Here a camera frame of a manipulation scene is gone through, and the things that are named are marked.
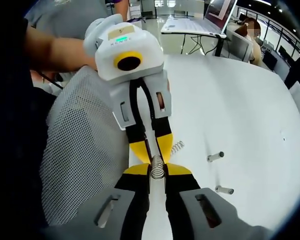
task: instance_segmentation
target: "monitor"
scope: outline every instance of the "monitor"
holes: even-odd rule
[[[294,59],[287,53],[286,49],[283,46],[280,46],[278,52],[281,57],[290,65],[290,67],[294,64]]]
[[[273,71],[275,69],[275,66],[278,62],[275,56],[273,56],[270,52],[266,51],[264,53],[263,60],[264,64],[271,70]]]
[[[243,22],[243,21],[246,20],[247,18],[248,18],[247,15],[244,15],[244,14],[241,13],[241,14],[240,14],[240,17],[239,17],[239,20]]]
[[[223,34],[236,3],[237,0],[211,0],[204,18],[220,28]]]

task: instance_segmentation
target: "white desk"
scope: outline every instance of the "white desk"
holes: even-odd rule
[[[218,38],[218,42],[216,45],[215,50],[215,56],[220,57],[221,50],[224,44],[224,39],[227,38],[227,35],[225,34],[213,34],[204,32],[200,24],[203,22],[202,19],[196,19],[196,18],[168,18],[163,27],[161,28],[161,34],[182,34],[183,37],[183,43],[181,48],[181,54],[183,53],[185,41],[186,41],[186,35],[196,35],[200,37],[200,40],[197,42],[198,45],[200,45],[201,48],[201,37],[209,37],[209,38]]]
[[[214,56],[171,55],[164,67],[174,142],[185,144],[171,162],[190,169],[202,188],[233,188],[233,195],[220,195],[248,224],[278,227],[300,197],[300,114],[282,80],[261,67]],[[148,103],[138,98],[155,154]],[[224,158],[208,163],[207,156],[218,151]],[[141,163],[131,151],[129,163]],[[142,239],[172,239],[164,181],[152,179],[150,185]]]

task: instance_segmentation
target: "rectangular slot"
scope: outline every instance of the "rectangular slot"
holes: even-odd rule
[[[129,117],[128,117],[128,110],[127,110],[127,106],[126,106],[126,102],[121,102],[120,103],[120,109],[121,109],[121,114],[122,114],[122,118],[123,121],[128,122],[129,121]]]
[[[209,227],[213,229],[219,226],[221,219],[207,197],[203,194],[199,194],[195,196],[195,199],[199,202]]]
[[[98,214],[98,216],[94,220],[94,224],[97,227],[101,229],[106,227],[107,221],[118,200],[119,196],[111,196],[107,199],[107,204],[103,206],[102,213]]]
[[[164,98],[162,97],[161,92],[156,92],[156,97],[157,97],[158,102],[159,102],[160,111],[165,112],[166,111],[165,102],[164,102]]]

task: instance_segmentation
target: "office chair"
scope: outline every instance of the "office chair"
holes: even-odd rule
[[[269,45],[271,50],[275,49],[275,46],[271,42],[269,42],[268,45]]]
[[[42,205],[50,226],[68,222],[84,201],[114,187],[128,168],[129,144],[96,71],[81,68],[56,98],[47,117],[40,167]]]
[[[224,41],[221,55],[225,58],[248,63],[253,51],[253,43],[236,32],[227,29],[228,42]]]

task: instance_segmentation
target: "metal spring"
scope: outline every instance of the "metal spring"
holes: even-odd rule
[[[164,161],[160,155],[154,155],[151,162],[151,177],[155,180],[160,180],[165,176]]]
[[[185,146],[185,144],[182,141],[178,141],[175,145],[172,146],[172,150],[171,150],[170,156],[174,155],[176,152],[178,152],[184,146]]]

